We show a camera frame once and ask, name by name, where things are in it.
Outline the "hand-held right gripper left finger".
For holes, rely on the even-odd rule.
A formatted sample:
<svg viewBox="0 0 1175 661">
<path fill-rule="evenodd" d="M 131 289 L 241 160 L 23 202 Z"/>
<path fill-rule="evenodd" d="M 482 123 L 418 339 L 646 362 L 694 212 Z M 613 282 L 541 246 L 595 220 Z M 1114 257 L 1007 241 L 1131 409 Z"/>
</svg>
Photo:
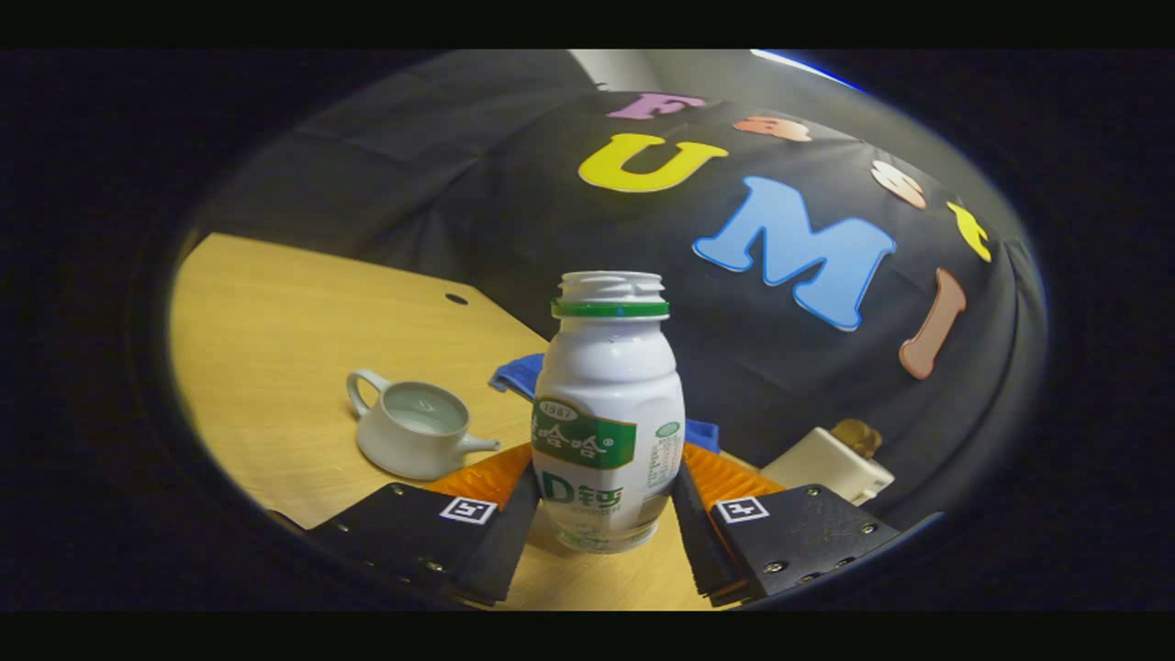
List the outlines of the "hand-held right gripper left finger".
<svg viewBox="0 0 1175 661">
<path fill-rule="evenodd" d="M 308 537 L 400 586 L 494 606 L 509 594 L 538 501 L 522 444 L 423 487 L 387 484 Z"/>
</svg>

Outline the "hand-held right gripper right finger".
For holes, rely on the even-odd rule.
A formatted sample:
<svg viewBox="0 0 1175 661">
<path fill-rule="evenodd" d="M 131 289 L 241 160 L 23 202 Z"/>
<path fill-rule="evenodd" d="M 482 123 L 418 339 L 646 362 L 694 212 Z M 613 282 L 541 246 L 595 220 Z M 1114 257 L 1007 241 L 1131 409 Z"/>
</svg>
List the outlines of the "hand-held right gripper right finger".
<svg viewBox="0 0 1175 661">
<path fill-rule="evenodd" d="M 826 485 L 783 487 L 692 443 L 671 497 L 696 589 L 713 607 L 804 588 L 901 537 Z"/>
</svg>

